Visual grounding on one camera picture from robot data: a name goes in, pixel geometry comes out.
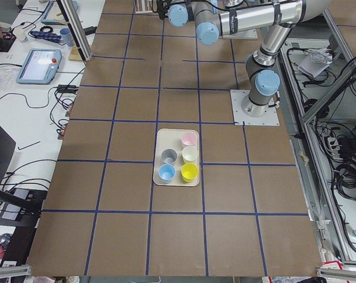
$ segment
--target tray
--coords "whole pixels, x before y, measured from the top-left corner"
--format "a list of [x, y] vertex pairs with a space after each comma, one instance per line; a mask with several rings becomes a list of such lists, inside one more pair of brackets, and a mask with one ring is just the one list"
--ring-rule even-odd
[[[197, 177], [190, 183], [186, 183], [182, 179], [181, 175], [181, 168], [184, 165], [183, 158], [182, 158], [182, 150], [183, 146], [180, 140], [180, 137], [182, 136], [183, 133], [191, 131], [196, 134], [197, 136], [197, 151], [200, 152], [199, 149], [199, 134], [195, 130], [176, 130], [176, 129], [161, 129], [157, 133], [157, 143], [156, 143], [156, 155], [154, 157], [154, 163], [153, 163], [153, 182], [156, 185], [160, 186], [185, 186], [185, 187], [195, 187], [197, 184], [199, 184], [200, 180], [200, 154], [194, 162], [194, 164], [198, 168], [198, 174]], [[163, 183], [160, 179], [159, 176], [159, 168], [161, 165], [163, 165], [163, 161], [161, 159], [161, 154], [164, 150], [166, 149], [174, 149], [177, 152], [177, 160], [173, 164], [174, 168], [176, 169], [176, 175], [173, 178], [173, 180], [170, 183]]]

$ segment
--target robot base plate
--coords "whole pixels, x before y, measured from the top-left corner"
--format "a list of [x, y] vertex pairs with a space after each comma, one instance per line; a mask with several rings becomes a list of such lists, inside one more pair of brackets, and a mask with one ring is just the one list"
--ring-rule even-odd
[[264, 116], [254, 118], [247, 115], [241, 109], [241, 103], [245, 96], [249, 94], [249, 90], [231, 90], [230, 96], [232, 98], [233, 118], [235, 125], [250, 125], [250, 126], [280, 126], [276, 108], [268, 108]]

